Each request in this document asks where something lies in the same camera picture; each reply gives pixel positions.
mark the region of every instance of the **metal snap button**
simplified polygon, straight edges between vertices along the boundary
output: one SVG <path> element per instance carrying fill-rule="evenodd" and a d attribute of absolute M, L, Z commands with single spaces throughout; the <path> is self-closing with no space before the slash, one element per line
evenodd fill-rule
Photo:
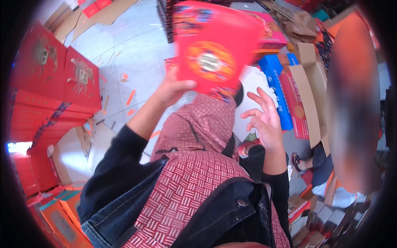
<path fill-rule="evenodd" d="M 237 200 L 237 205 L 239 205 L 239 207 L 245 207 L 247 206 L 247 203 L 245 203 L 243 200 Z"/>

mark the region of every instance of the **hand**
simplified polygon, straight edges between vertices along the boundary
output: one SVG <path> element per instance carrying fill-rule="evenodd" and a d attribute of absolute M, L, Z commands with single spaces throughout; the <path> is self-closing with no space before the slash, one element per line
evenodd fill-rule
<path fill-rule="evenodd" d="M 186 91 L 193 89 L 197 85 L 196 81 L 193 80 L 178 81 L 176 72 L 177 68 L 169 71 L 159 88 L 152 95 L 152 98 L 159 101 L 166 108 L 175 104 Z"/>
<path fill-rule="evenodd" d="M 283 133 L 281 131 L 280 117 L 273 100 L 261 89 L 256 89 L 259 96 L 248 92 L 247 96 L 259 104 L 259 109 L 248 110 L 240 115 L 241 118 L 252 116 L 247 125 L 247 131 L 253 127 L 258 130 L 259 140 L 265 150 L 284 149 Z"/>

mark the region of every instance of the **black long sleeve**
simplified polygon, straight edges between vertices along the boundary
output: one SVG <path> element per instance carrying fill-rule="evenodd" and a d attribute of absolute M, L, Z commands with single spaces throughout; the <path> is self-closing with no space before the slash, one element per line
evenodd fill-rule
<path fill-rule="evenodd" d="M 85 185 L 77 213 L 81 223 L 158 169 L 158 163 L 140 165 L 147 140 L 124 126 Z"/>
<path fill-rule="evenodd" d="M 284 230 L 289 243 L 292 247 L 292 238 L 289 233 L 288 224 L 288 198 L 289 198 L 289 180 L 288 171 L 280 175 L 267 175 L 262 173 L 262 182 L 269 183 L 273 186 L 273 204 L 276 208 L 280 225 Z"/>

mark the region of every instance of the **pink box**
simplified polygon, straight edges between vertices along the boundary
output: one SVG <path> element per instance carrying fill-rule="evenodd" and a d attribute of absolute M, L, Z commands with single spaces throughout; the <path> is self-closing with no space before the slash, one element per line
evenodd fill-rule
<path fill-rule="evenodd" d="M 242 12 L 263 20 L 264 29 L 259 38 L 258 49 L 280 49 L 287 44 L 287 40 L 270 14 L 249 10 L 242 10 Z"/>

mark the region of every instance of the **red patterned fabric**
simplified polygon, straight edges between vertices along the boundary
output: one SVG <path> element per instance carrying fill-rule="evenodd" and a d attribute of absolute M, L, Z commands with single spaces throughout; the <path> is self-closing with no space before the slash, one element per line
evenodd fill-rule
<path fill-rule="evenodd" d="M 123 247 L 170 247 L 219 185 L 234 177 L 249 178 L 238 164 L 236 147 L 232 158 L 221 154 L 232 134 L 235 108 L 234 101 L 199 94 L 170 115 L 151 157 L 154 161 L 166 153 L 168 163 L 134 223 L 137 231 Z M 289 247 L 273 204 L 272 217 L 277 248 Z"/>

